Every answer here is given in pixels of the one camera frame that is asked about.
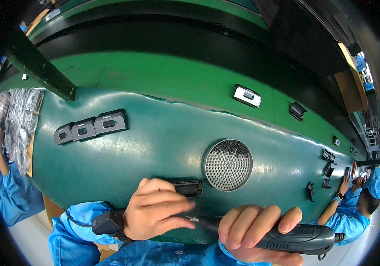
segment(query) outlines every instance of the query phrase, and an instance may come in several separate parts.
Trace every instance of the clear plastic wrapped part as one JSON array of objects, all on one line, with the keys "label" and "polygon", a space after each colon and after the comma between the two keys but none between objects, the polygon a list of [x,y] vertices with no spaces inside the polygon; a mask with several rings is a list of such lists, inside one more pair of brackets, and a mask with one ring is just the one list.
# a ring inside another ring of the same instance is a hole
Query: clear plastic wrapped part
[{"label": "clear plastic wrapped part", "polygon": [[0,121],[4,121],[4,147],[22,176],[31,159],[28,145],[37,128],[37,110],[43,96],[40,88],[14,88],[0,98]]}]

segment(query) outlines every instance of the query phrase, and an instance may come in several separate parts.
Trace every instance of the finger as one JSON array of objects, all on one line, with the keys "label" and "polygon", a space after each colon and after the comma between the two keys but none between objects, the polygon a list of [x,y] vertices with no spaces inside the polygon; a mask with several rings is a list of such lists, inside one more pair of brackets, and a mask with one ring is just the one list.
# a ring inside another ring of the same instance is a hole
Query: finger
[{"label": "finger", "polygon": [[154,222],[168,218],[178,213],[186,212],[193,209],[196,204],[193,201],[167,201],[160,204],[145,207],[147,217],[153,218]]},{"label": "finger", "polygon": [[276,263],[282,266],[301,266],[304,259],[295,253],[262,249],[258,254],[257,261]]},{"label": "finger", "polygon": [[177,229],[181,227],[190,229],[196,228],[196,226],[191,221],[181,217],[172,216],[162,221],[159,221],[156,225],[155,233],[156,235],[163,235],[164,233],[172,229]]},{"label": "finger", "polygon": [[223,244],[227,242],[228,235],[230,234],[231,227],[234,222],[239,218],[240,214],[248,205],[233,208],[221,219],[218,227],[219,241]]},{"label": "finger", "polygon": [[254,247],[265,234],[272,229],[281,217],[281,210],[276,205],[265,208],[247,230],[242,246],[245,248]]},{"label": "finger", "polygon": [[142,186],[144,186],[149,181],[150,181],[150,179],[148,179],[148,178],[141,179],[140,184],[138,184],[138,189],[141,188]]},{"label": "finger", "polygon": [[278,231],[282,234],[290,232],[302,220],[302,211],[298,207],[289,209],[278,224]]},{"label": "finger", "polygon": [[148,194],[136,195],[136,203],[139,206],[156,205],[166,201],[184,201],[187,198],[168,190],[155,191]]},{"label": "finger", "polygon": [[242,211],[231,227],[230,234],[227,239],[227,244],[231,249],[237,249],[240,247],[243,237],[252,226],[253,222],[257,219],[260,212],[260,206],[257,205],[250,205]]},{"label": "finger", "polygon": [[159,190],[168,190],[175,192],[175,187],[173,184],[168,181],[152,178],[147,183],[142,185],[137,191],[134,193],[135,195],[148,194],[150,192],[159,191]]}]

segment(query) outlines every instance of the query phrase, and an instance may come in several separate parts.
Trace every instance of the black hair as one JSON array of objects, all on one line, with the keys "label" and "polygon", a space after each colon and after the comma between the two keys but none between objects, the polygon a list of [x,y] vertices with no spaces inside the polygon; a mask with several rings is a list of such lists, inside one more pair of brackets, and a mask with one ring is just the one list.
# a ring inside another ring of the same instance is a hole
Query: black hair
[{"label": "black hair", "polygon": [[361,193],[363,198],[365,198],[367,201],[368,213],[372,214],[379,207],[380,199],[376,199],[374,196],[372,196],[368,189],[363,189]]}]

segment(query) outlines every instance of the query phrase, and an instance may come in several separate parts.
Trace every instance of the green table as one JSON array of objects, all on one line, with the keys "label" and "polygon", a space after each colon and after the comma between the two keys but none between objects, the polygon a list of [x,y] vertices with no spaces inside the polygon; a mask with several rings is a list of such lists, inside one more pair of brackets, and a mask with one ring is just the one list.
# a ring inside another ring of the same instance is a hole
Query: green table
[{"label": "green table", "polygon": [[[119,108],[126,109],[128,130],[55,145],[53,135],[60,125]],[[78,88],[75,102],[68,103],[47,91],[35,135],[32,182],[63,208],[97,200],[118,208],[127,206],[142,178],[197,178],[204,181],[204,194],[195,199],[193,215],[224,215],[248,203],[276,204],[283,211],[297,205],[304,213],[302,222],[307,223],[320,215],[345,168],[352,166],[351,157],[312,139],[207,109],[100,88]],[[202,171],[208,147],[225,138],[244,142],[253,156],[251,178],[234,192],[214,189]],[[332,189],[321,188],[324,148],[336,155]],[[310,181],[314,203],[305,193]],[[216,241],[199,229],[176,229],[155,240]]]}]

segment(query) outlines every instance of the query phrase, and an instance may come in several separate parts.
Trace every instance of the electric screwdriver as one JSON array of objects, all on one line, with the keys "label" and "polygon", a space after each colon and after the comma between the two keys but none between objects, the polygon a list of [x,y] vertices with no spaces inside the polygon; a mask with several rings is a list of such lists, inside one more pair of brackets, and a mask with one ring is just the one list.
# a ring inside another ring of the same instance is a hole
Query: electric screwdriver
[{"label": "electric screwdriver", "polygon": [[[206,217],[190,217],[190,221],[205,229],[205,231],[218,237],[219,220],[208,220]],[[336,233],[327,226],[298,224],[287,234],[273,227],[255,245],[258,248],[299,253],[307,255],[322,255],[329,252],[335,243],[341,242],[345,233]]]}]

